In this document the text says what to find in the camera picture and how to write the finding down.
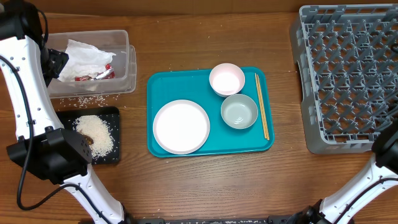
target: gray plastic basket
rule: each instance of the gray plastic basket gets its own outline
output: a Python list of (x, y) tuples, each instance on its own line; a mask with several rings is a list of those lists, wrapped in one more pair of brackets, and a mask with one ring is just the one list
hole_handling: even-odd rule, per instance
[(398, 4), (303, 6), (290, 28), (313, 153), (364, 152), (398, 115)]

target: wooden chopstick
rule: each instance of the wooden chopstick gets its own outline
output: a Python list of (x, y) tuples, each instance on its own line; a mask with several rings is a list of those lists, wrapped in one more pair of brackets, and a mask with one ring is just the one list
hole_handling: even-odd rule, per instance
[(265, 109), (264, 109), (264, 102), (262, 100), (262, 91), (261, 91), (260, 78), (259, 78), (259, 75), (257, 75), (256, 73), (254, 74), (254, 76), (256, 78), (257, 95), (259, 97), (259, 104), (260, 104), (262, 128), (264, 130), (264, 137), (265, 137), (266, 140), (269, 140), (267, 117), (266, 117), (266, 112), (265, 112)]

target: wood grain surface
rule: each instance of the wood grain surface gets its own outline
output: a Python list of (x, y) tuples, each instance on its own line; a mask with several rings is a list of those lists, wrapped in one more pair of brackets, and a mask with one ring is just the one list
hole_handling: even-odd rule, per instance
[(44, 12), (97, 16), (148, 16), (298, 12), (305, 5), (382, 4), (397, 0), (28, 0)]
[[(291, 214), (313, 205), (350, 180), (370, 153), (315, 155), (307, 150), (300, 113), (301, 86), (292, 61), (289, 27), (296, 13), (221, 16), (87, 17), (50, 19), (51, 33), (125, 29), (137, 51), (137, 88), (111, 95), (121, 114), (121, 162), (95, 166), (109, 192), (136, 218), (243, 218)], [(159, 159), (147, 150), (146, 83), (155, 72), (212, 68), (223, 62), (260, 68), (267, 78), (275, 143), (261, 153)], [(62, 191), (40, 208), (16, 205), (21, 168), (6, 146), (14, 144), (15, 121), (0, 78), (0, 223), (76, 223), (89, 218)], [(72, 110), (52, 100), (55, 109)], [(23, 203), (38, 202), (55, 189), (28, 174)], [(396, 223), (398, 188), (362, 209), (358, 223)]]

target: pink bowl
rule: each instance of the pink bowl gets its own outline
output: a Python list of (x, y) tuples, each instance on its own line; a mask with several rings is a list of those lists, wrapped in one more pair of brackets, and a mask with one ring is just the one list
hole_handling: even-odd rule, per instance
[(222, 97), (227, 97), (242, 90), (244, 73), (238, 66), (231, 63), (217, 65), (210, 72), (210, 85)]

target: blue tray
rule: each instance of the blue tray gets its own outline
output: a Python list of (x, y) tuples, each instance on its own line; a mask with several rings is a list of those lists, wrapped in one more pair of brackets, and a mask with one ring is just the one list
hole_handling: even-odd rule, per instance
[[(264, 139), (260, 111), (256, 122), (247, 129), (233, 129), (223, 121), (221, 104), (225, 98), (218, 96), (211, 88), (209, 83), (210, 69), (159, 72), (153, 75), (147, 84), (147, 143), (150, 153), (157, 157), (165, 158), (259, 152), (269, 149), (274, 143), (275, 134), (274, 126), (272, 125), (266, 77), (260, 69), (255, 67), (243, 67), (242, 70), (246, 76), (246, 81), (241, 93), (250, 96), (260, 110), (254, 73), (259, 75), (267, 116), (269, 141)], [(191, 100), (196, 102), (209, 116), (210, 134), (208, 139), (200, 149), (191, 154), (171, 154), (162, 149), (155, 140), (152, 129), (155, 115), (161, 107), (173, 100)]]

